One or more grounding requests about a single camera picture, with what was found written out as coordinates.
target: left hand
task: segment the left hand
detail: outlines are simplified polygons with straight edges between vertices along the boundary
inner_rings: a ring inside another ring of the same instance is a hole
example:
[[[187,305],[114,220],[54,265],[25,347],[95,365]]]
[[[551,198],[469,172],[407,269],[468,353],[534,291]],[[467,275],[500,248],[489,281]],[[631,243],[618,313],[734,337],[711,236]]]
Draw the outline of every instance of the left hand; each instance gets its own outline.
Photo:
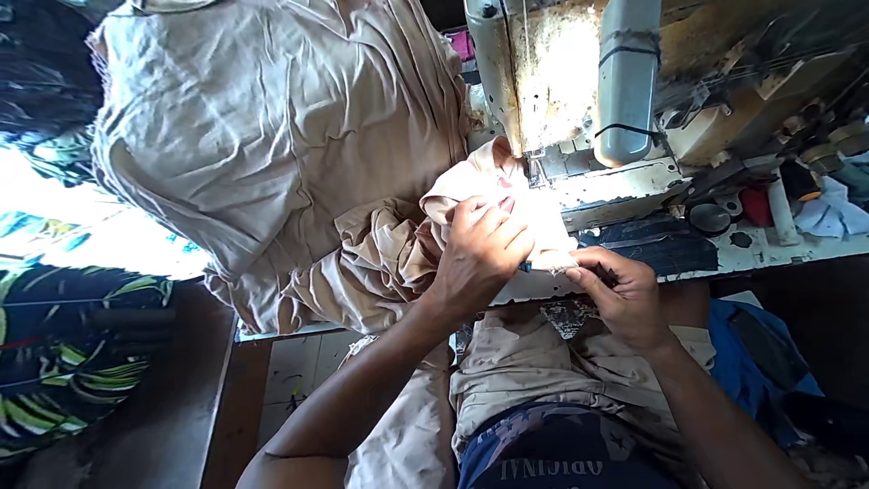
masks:
[[[455,207],[437,275],[420,298],[456,328],[488,307],[534,248],[527,224],[501,209],[512,205],[495,205],[471,224],[471,212],[487,203],[484,197],[471,197]]]

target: beige fabric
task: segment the beige fabric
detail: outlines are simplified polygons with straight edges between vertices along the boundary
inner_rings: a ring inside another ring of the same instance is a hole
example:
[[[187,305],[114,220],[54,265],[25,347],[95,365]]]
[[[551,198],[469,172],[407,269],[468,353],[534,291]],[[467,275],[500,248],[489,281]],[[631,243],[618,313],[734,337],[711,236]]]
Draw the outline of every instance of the beige fabric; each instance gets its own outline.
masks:
[[[557,270],[575,266],[567,252],[576,241],[561,221],[561,206],[549,190],[528,189],[522,162],[510,156],[507,140],[498,137],[438,177],[419,207],[387,198],[336,219],[341,249],[294,271],[283,290],[295,304],[292,326],[319,317],[365,334],[389,328],[434,280],[449,238],[449,211],[474,195],[490,202],[474,219],[506,197],[515,199],[512,213],[529,223],[534,234],[529,257],[534,263]]]
[[[208,251],[249,332],[315,319],[280,290],[340,245],[334,219],[465,157],[460,60],[418,0],[128,3],[97,35],[100,183]]]
[[[348,358],[374,339],[367,336],[351,345]],[[414,371],[375,429],[350,454],[347,489],[455,489],[455,459],[449,449],[454,426],[448,402],[452,359],[445,343]]]

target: white cloth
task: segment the white cloth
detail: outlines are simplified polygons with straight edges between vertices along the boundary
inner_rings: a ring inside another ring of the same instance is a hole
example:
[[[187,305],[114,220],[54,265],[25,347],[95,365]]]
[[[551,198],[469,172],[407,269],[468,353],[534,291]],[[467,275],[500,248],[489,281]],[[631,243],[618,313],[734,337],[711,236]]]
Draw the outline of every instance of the white cloth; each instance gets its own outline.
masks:
[[[291,332],[280,290],[340,245],[333,220],[465,157],[460,60],[418,0],[176,3],[95,34],[97,177],[210,253],[249,332]]]
[[[815,236],[842,239],[869,233],[869,214],[848,202],[848,188],[824,177],[824,193],[803,205],[793,223]]]

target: black fabric scrap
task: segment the black fabric scrap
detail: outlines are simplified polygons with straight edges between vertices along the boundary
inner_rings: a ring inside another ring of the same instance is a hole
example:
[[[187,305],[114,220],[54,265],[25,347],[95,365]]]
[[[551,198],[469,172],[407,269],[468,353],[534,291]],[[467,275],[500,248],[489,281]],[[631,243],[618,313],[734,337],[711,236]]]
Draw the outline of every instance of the black fabric scrap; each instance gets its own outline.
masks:
[[[574,233],[574,237],[580,241],[580,246],[597,246],[670,232],[679,234],[654,243],[625,246],[615,248],[613,251],[651,266],[658,276],[686,271],[718,270],[718,248],[699,231],[688,225],[685,219],[677,219],[664,212],[606,226],[600,230],[600,235],[597,237],[591,233]]]

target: finger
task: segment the finger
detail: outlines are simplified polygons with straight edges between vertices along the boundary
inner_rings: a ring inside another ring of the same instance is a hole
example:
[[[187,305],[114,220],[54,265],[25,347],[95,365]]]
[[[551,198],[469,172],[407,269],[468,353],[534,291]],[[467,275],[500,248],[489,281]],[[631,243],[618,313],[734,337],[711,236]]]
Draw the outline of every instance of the finger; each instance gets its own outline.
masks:
[[[516,218],[509,218],[500,226],[498,229],[494,230],[491,235],[489,235],[489,240],[491,243],[501,248],[502,250],[506,250],[510,243],[519,236],[519,233],[528,229],[528,224],[522,223]]]
[[[622,257],[615,251],[610,251],[600,246],[580,248],[579,250],[571,251],[570,256],[576,260],[577,265],[587,268],[600,265],[607,270],[612,270],[620,283],[624,283],[628,278],[636,278],[634,275],[639,270],[638,262]]]
[[[534,248],[534,235],[528,229],[522,230],[513,238],[513,241],[504,249],[504,253],[511,262],[515,262],[519,266],[520,263],[528,259],[531,250]]]
[[[494,230],[498,229],[504,221],[510,219],[510,215],[502,211],[497,206],[490,207],[483,217],[474,224],[474,234],[478,238],[488,238]]]
[[[453,209],[453,229],[463,231],[470,228],[472,223],[471,212],[480,209],[486,204],[488,204],[488,198],[485,198],[482,195],[462,200]]]
[[[588,270],[588,268],[572,268],[564,273],[571,282],[582,287],[582,290],[585,291],[592,298],[594,303],[598,305],[598,308],[602,310],[610,305],[615,305],[615,303],[621,299],[619,294],[604,285],[598,276],[595,275],[593,271]]]

